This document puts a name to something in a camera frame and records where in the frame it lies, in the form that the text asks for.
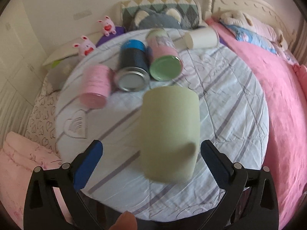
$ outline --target pink quilt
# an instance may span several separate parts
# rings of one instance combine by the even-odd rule
[[[279,229],[291,219],[307,184],[307,102],[293,68],[279,56],[237,41],[212,19],[228,47],[251,68],[266,95],[270,128],[264,166],[271,170],[279,207]]]
[[[16,224],[23,229],[23,210],[32,171],[36,166],[44,170],[57,169],[62,161],[49,150],[31,140],[10,132],[0,151],[0,200]],[[54,193],[65,219],[72,222],[58,188]]]

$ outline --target blue gripper pad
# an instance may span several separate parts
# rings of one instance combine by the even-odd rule
[[[94,140],[86,151],[80,155],[82,156],[83,162],[79,165],[74,173],[73,186],[76,191],[83,189],[91,177],[94,169],[96,168],[100,158],[103,154],[102,143],[98,140]]]
[[[209,140],[201,143],[201,156],[219,188],[227,190],[234,173],[232,162],[225,154],[220,153]]]

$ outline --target metal can lid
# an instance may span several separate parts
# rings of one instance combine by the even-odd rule
[[[114,82],[123,91],[137,92],[148,86],[150,76],[142,68],[125,67],[116,73]]]

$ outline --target diamond pattern cushion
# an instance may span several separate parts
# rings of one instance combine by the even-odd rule
[[[129,0],[121,2],[123,26],[130,28],[139,9],[149,8],[160,13],[167,8],[176,8],[190,29],[199,25],[201,10],[194,0]]]

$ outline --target finger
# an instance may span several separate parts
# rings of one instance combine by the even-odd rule
[[[138,225],[133,214],[126,211],[122,213],[109,230],[137,230]]]

